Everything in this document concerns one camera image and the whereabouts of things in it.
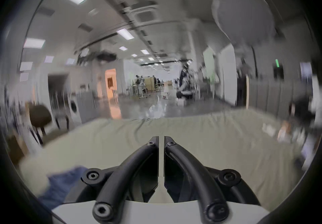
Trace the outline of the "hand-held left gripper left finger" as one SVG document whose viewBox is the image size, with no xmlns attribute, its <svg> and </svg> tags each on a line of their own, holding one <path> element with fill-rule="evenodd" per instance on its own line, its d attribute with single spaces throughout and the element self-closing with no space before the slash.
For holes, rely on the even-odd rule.
<svg viewBox="0 0 322 224">
<path fill-rule="evenodd" d="M 154 136 L 119 166 L 87 169 L 63 203 L 95 201 L 92 216 L 98 223 L 120 223 L 126 200 L 147 203 L 158 177 L 159 137 Z"/>
</svg>

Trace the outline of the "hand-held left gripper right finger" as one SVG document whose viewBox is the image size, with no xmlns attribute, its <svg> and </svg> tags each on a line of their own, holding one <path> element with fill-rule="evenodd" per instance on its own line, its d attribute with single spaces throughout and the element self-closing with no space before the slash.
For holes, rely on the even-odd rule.
<svg viewBox="0 0 322 224">
<path fill-rule="evenodd" d="M 164 186 L 174 203 L 197 201 L 203 223 L 232 217 L 228 202 L 261 207 L 238 171 L 204 166 L 170 136 L 164 136 Z"/>
</svg>

